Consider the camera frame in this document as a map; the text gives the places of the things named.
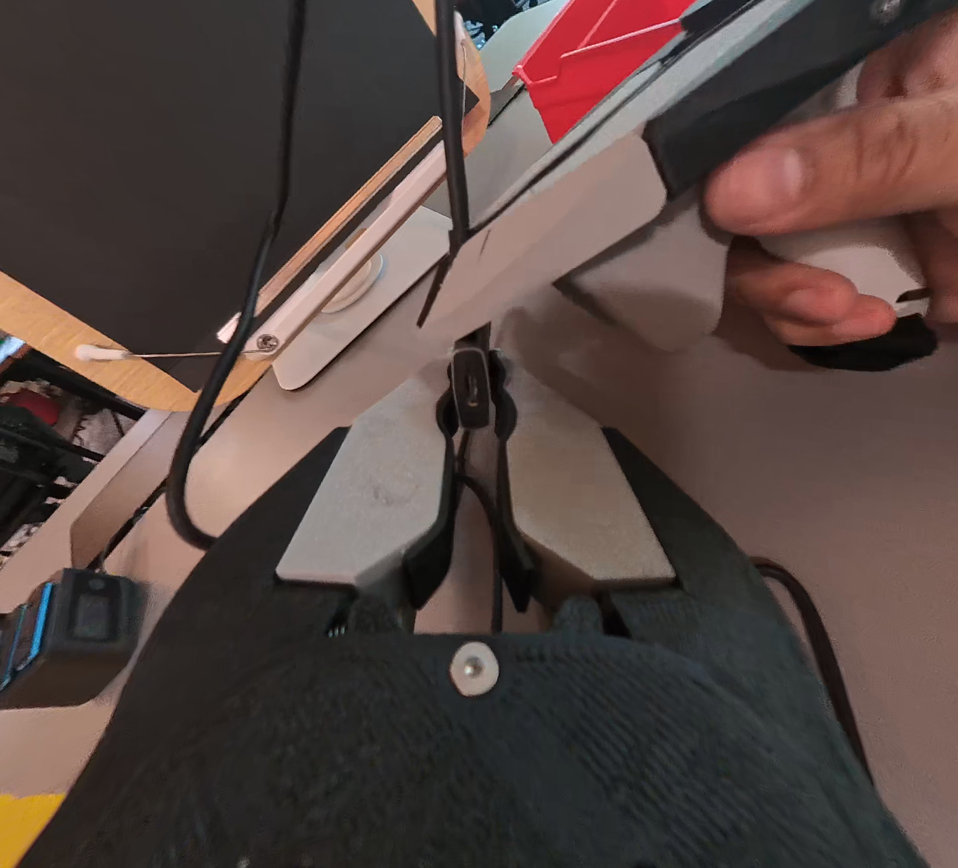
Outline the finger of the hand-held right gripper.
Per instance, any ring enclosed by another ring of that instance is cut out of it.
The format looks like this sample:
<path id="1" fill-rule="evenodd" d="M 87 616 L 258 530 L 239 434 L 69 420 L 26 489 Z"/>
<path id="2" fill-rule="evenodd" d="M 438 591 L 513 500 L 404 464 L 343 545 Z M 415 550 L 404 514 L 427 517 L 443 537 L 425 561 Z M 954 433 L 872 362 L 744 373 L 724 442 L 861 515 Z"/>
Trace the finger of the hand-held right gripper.
<path id="1" fill-rule="evenodd" d="M 657 217 L 667 189 L 640 132 L 567 160 L 457 252 L 421 330 L 450 347 Z"/>
<path id="2" fill-rule="evenodd" d="M 820 0 L 749 0 L 717 25 L 686 31 L 564 136 L 484 215 L 478 232 L 567 160 L 581 162 L 640 132 L 667 189 L 653 225 L 679 197 L 836 76 L 835 56 L 806 28 Z"/>

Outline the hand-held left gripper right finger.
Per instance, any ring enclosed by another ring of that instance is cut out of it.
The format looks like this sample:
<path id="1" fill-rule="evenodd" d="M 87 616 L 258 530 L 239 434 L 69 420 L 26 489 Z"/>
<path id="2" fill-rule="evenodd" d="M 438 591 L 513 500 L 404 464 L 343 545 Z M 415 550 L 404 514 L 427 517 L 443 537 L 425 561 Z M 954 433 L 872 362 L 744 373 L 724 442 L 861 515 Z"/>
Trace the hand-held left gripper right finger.
<path id="1" fill-rule="evenodd" d="M 515 608 L 676 582 L 610 432 L 503 356 L 494 405 L 501 573 Z"/>

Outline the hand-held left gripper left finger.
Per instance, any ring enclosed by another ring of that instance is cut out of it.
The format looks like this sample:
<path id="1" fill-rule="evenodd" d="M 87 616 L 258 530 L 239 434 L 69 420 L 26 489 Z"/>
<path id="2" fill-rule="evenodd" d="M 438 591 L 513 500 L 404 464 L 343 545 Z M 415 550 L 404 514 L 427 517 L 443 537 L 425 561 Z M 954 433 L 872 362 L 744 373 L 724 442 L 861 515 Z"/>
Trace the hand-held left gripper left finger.
<path id="1" fill-rule="evenodd" d="M 426 557 L 449 548 L 454 432 L 440 419 L 445 374 L 415 374 L 358 416 L 278 563 L 278 579 L 354 589 L 421 607 L 444 574 Z"/>

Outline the red plastic bin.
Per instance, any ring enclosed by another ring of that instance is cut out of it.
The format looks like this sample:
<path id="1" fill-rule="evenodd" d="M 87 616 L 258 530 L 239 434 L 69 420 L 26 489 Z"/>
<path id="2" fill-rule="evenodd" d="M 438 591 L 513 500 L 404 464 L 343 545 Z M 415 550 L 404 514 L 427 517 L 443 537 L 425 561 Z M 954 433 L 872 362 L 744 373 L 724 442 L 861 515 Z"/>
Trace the red plastic bin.
<path id="1" fill-rule="evenodd" d="M 697 0 L 569 0 L 513 73 L 552 143 L 675 39 Z"/>

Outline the yellow plastic bin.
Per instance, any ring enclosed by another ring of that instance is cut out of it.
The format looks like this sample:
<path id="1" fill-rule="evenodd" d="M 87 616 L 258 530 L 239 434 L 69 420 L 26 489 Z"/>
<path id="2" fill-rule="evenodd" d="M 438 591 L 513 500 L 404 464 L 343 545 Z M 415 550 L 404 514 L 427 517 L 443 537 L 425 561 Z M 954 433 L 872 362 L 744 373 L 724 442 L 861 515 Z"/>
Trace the yellow plastic bin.
<path id="1" fill-rule="evenodd" d="M 1 794 L 1 867 L 16 867 L 59 809 L 65 795 Z"/>

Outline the person's right hand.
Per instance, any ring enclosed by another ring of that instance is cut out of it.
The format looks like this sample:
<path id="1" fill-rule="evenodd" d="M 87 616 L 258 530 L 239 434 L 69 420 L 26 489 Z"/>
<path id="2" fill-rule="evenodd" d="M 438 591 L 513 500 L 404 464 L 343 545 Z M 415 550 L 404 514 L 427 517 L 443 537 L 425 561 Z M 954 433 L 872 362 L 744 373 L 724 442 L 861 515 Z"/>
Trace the person's right hand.
<path id="1" fill-rule="evenodd" d="M 957 322 L 957 13 L 933 17 L 874 52 L 856 104 L 791 124 L 717 170 L 704 206 L 742 238 L 793 235 L 902 217 L 930 291 L 929 314 Z M 892 306 L 844 276 L 777 260 L 737 241 L 726 294 L 784 345 L 838 346 L 882 336 Z"/>

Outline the blue and black device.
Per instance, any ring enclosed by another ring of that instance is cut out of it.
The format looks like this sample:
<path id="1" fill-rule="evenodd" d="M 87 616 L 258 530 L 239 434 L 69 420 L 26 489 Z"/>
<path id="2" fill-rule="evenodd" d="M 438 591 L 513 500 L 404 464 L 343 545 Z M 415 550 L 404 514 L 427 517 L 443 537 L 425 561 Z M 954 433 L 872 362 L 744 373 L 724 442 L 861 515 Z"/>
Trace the blue and black device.
<path id="1" fill-rule="evenodd" d="M 1 710 L 71 708 L 100 696 L 138 643 L 143 591 L 64 568 L 1 616 Z"/>

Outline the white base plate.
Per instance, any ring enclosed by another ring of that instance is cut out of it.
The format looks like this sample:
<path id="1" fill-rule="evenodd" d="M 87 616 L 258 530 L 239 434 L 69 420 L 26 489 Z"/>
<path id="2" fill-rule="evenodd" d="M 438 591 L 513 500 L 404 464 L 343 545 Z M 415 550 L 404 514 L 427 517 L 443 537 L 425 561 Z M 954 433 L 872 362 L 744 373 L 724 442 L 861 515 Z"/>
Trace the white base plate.
<path id="1" fill-rule="evenodd" d="M 353 345 L 449 250 L 450 219 L 420 207 L 371 261 L 375 275 L 338 311 L 323 309 L 278 355 L 271 368 L 285 391 L 305 387 Z"/>

